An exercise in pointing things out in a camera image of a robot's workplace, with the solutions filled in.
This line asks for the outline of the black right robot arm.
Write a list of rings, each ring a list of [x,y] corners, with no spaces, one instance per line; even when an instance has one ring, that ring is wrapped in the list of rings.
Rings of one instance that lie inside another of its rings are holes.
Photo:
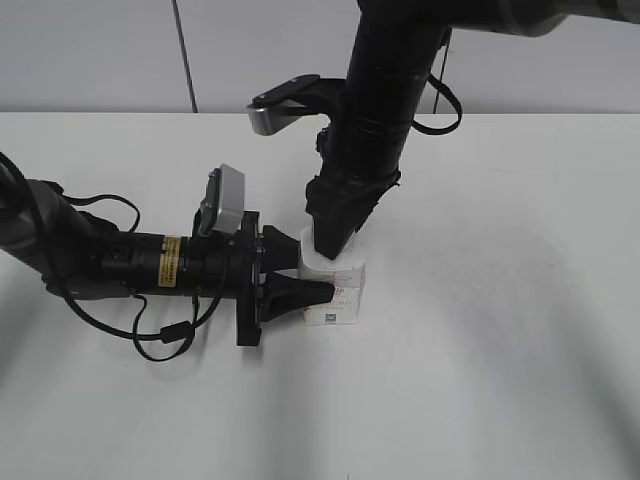
[[[638,23],[636,1],[361,1],[337,111],[317,137],[306,187],[315,249],[336,258],[400,178],[399,160],[431,67],[455,28],[540,37],[569,16]]]

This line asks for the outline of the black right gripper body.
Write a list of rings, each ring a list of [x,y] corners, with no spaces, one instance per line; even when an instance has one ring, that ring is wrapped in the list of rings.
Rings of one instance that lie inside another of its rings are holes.
[[[320,173],[305,188],[305,211],[314,219],[363,225],[382,196],[399,185],[398,168],[388,176],[368,178],[347,172],[331,160],[332,133],[324,127],[316,137],[316,151],[322,159]]]

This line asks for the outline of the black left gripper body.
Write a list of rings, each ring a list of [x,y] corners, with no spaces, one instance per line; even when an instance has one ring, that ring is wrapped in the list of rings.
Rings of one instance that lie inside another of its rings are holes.
[[[236,298],[236,343],[240,347],[258,347],[261,327],[257,288],[260,277],[259,213],[246,211],[239,232],[240,276]]]

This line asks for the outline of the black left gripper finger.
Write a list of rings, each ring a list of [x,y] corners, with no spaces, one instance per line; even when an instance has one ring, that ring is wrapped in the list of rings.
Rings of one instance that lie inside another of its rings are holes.
[[[260,323],[309,306],[330,303],[335,292],[331,283],[292,278],[277,272],[267,273],[261,287]]]
[[[299,240],[286,235],[273,225],[265,225],[261,234],[261,246],[262,273],[298,269]]]

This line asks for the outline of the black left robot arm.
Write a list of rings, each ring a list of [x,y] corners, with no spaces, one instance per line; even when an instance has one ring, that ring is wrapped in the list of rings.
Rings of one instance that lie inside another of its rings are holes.
[[[244,207],[245,177],[222,165],[208,178],[187,236],[120,229],[89,211],[90,198],[65,194],[50,181],[28,179],[1,161],[1,248],[36,271],[47,291],[78,316],[82,303],[116,298],[181,296],[193,316],[145,334],[106,323],[99,329],[141,346],[191,345],[224,299],[236,304],[237,342],[261,340],[264,323],[333,299],[333,285],[293,278],[300,244]]]

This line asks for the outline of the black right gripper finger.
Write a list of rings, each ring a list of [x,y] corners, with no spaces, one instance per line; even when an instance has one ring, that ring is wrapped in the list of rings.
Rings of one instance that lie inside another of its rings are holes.
[[[348,240],[365,224],[378,200],[378,197],[359,197],[313,201],[311,216],[315,250],[329,259],[336,259]]]

